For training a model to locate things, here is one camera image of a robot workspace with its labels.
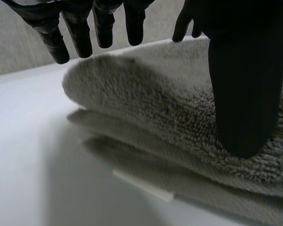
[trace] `gray towel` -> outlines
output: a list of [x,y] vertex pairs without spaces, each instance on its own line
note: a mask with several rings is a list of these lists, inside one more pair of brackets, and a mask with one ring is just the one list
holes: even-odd
[[[151,175],[157,175],[161,179],[153,182],[165,189],[262,222],[283,225],[283,93],[279,126],[263,153],[248,160],[230,155],[216,137],[207,49],[207,40],[195,40],[140,49],[126,57],[101,56],[83,61],[69,71],[63,87],[70,99],[89,111],[79,110],[69,119],[113,138],[94,139],[87,145],[94,155],[118,168],[139,171],[150,181]],[[110,151],[96,151],[91,146]],[[113,152],[113,147],[123,152]],[[133,150],[147,157],[133,154]],[[138,164],[128,166],[125,159],[130,158],[140,165],[142,161],[151,162],[152,171],[146,173],[149,164],[142,168]],[[165,181],[165,169],[176,174],[175,178],[186,179],[180,183]],[[220,191],[217,187],[226,187],[234,195],[222,195],[220,191],[218,201],[205,199],[205,194],[197,196],[191,189],[197,178],[208,188],[216,186]],[[237,197],[244,201],[237,202]]]

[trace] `black rubber finger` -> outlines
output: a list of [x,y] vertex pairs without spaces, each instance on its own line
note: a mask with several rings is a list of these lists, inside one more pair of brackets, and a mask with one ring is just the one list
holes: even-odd
[[72,42],[75,46],[76,52],[80,58],[87,58],[92,55],[92,44],[90,40],[90,28],[87,24],[87,16],[89,15],[89,10],[84,14],[70,14],[63,12],[63,18],[66,22],[67,28],[69,30]]
[[259,153],[277,125],[283,16],[268,23],[249,36],[209,45],[218,136],[226,150],[241,158]]
[[183,40],[192,19],[189,0],[186,0],[175,24],[174,34],[172,37],[174,42],[180,42]]
[[38,34],[42,38],[47,50],[50,52],[56,63],[61,65],[69,61],[69,53],[58,27],[49,33],[42,33],[38,31]]
[[113,12],[122,4],[121,0],[96,0],[93,3],[93,19],[98,45],[109,48],[113,44]]
[[146,18],[144,9],[134,9],[124,1],[126,29],[130,45],[137,46],[143,39],[143,21]]
[[199,36],[201,36],[202,31],[196,26],[195,22],[193,25],[193,31],[192,31],[192,37],[193,38],[198,38]]

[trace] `white table surface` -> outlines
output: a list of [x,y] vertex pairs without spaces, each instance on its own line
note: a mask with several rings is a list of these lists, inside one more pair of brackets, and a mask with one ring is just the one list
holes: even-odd
[[66,121],[77,106],[61,80],[76,61],[0,76],[0,226],[258,225],[193,201],[164,202],[100,166]]

